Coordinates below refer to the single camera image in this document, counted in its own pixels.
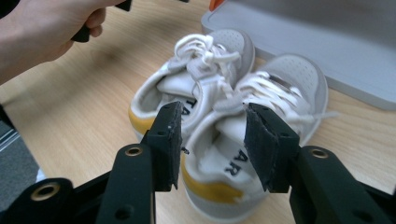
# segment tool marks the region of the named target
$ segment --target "sneaker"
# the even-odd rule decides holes
[[[326,117],[328,86],[320,70],[298,55],[281,55],[243,77],[233,97],[218,101],[185,148],[181,172],[192,205],[222,223],[250,216],[267,194],[249,161],[246,105],[274,110],[306,144]]]
[[[150,129],[163,105],[180,101],[185,142],[213,104],[250,72],[254,59],[253,43],[240,31],[183,37],[176,43],[175,56],[148,78],[131,102],[129,118],[137,137]]]

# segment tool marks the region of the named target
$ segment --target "floor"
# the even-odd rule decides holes
[[[35,183],[38,170],[18,132],[0,120],[0,212]]]

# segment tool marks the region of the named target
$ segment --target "light wood tabletop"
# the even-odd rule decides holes
[[[100,37],[0,87],[0,103],[47,177],[79,186],[108,172],[120,148],[137,143],[131,99],[181,37],[202,32],[208,6],[209,0],[134,0],[131,12],[109,8]],[[359,181],[392,193],[396,112],[334,90],[328,110],[340,116],[323,120],[309,145],[331,150]],[[271,194],[243,223],[293,222],[289,195]],[[191,207],[180,178],[179,190],[157,193],[157,223],[211,222]]]

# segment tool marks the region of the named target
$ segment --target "table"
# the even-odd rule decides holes
[[[109,171],[121,147],[137,143],[127,113],[134,93],[182,36],[202,32],[208,6],[208,0],[135,0],[131,12],[109,8],[100,37],[0,86],[0,103],[47,177],[79,186]],[[396,112],[333,90],[328,107],[341,115],[323,120],[309,145],[331,150],[359,181],[392,193]],[[293,223],[288,199],[271,194],[243,223]],[[191,207],[181,178],[179,190],[157,193],[157,218],[210,223]]]

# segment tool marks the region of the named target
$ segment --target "person's arm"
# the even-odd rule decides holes
[[[106,7],[124,0],[21,0],[0,20],[0,85],[18,74],[64,55],[85,23],[102,33]]]

